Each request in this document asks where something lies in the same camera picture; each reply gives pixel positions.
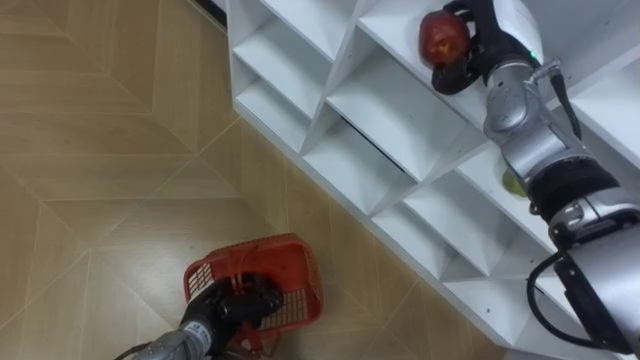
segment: red apple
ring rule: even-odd
[[[465,56],[470,43],[467,25],[447,11],[431,12],[420,23],[420,55],[432,66],[448,65]]]

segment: black cable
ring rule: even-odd
[[[131,349],[123,352],[120,356],[118,356],[117,358],[115,358],[114,360],[124,360],[127,358],[127,356],[129,355],[133,355],[137,352],[140,352],[140,350],[143,350],[144,348],[146,348],[147,346],[149,346],[151,343],[148,342],[146,344],[140,344],[140,345],[136,345],[134,347],[132,347]]]
[[[564,331],[558,329],[544,317],[544,315],[540,311],[540,308],[538,308],[538,304],[536,302],[536,296],[535,296],[536,280],[538,280],[538,277],[540,276],[540,274],[542,274],[547,268],[553,265],[561,257],[562,255],[560,255],[560,253],[557,252],[549,256],[546,260],[544,260],[538,266],[536,266],[536,268],[533,269],[533,271],[531,271],[531,274],[527,279],[527,301],[529,302],[529,307],[531,308],[531,312],[533,313],[533,316],[536,317],[540,325],[542,325],[542,327],[544,327],[547,331],[549,331],[551,334],[553,334],[557,338],[578,346],[588,347],[592,349],[602,349],[600,346],[598,346],[596,343],[594,343],[591,340],[575,337],[573,335],[569,335]]]
[[[582,129],[580,128],[580,121],[576,116],[576,113],[573,111],[573,107],[571,106],[571,102],[569,102],[569,95],[567,95],[567,85],[564,83],[564,77],[561,73],[556,73],[551,76],[551,86],[553,86],[553,90],[562,105],[562,109],[567,114],[569,118],[569,122],[571,123],[571,129],[573,130],[574,135],[582,140]]]

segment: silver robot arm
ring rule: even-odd
[[[529,277],[529,303],[540,323],[566,341],[640,358],[640,204],[574,134],[556,125],[537,82],[558,73],[557,62],[534,70],[527,62],[504,61],[487,81],[484,132],[558,248]],[[551,265],[590,340],[562,333],[537,308],[535,280]]]
[[[211,348],[213,331],[196,321],[168,332],[138,352],[134,360],[201,360]]]

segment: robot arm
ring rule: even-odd
[[[231,279],[222,278],[196,296],[185,311],[178,330],[134,348],[134,360],[221,359],[243,322],[259,327],[263,318],[279,310],[283,293],[267,278],[244,273],[244,294],[234,292]],[[129,352],[116,360],[124,359]]]
[[[460,29],[471,21],[476,33],[462,39]],[[540,66],[531,24],[520,0],[455,0],[425,17],[421,52],[434,66],[432,84],[440,93],[463,91],[470,79],[483,78],[489,89],[484,133],[526,189],[532,214],[549,225],[558,252],[529,276],[533,314],[565,341],[640,357],[640,203],[581,143],[559,63]],[[440,49],[457,53],[429,52]],[[573,118],[574,134],[558,127],[546,108],[538,89],[545,76]],[[535,281],[551,266],[591,339],[563,333],[539,311]]]
[[[520,61],[493,70],[484,129],[527,190],[532,212],[549,224],[558,248],[529,277],[529,303],[547,330],[566,341],[637,352],[640,204],[577,137],[555,125],[537,88],[538,75],[547,70],[534,71]],[[537,309],[535,280],[554,264],[590,341],[563,334]]]

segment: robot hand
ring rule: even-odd
[[[241,324],[260,327],[283,305],[282,291],[258,274],[243,274],[244,294],[235,295],[231,279],[219,279],[187,306],[178,330],[144,345],[134,360],[201,360],[220,357]],[[124,359],[130,352],[116,360]]]

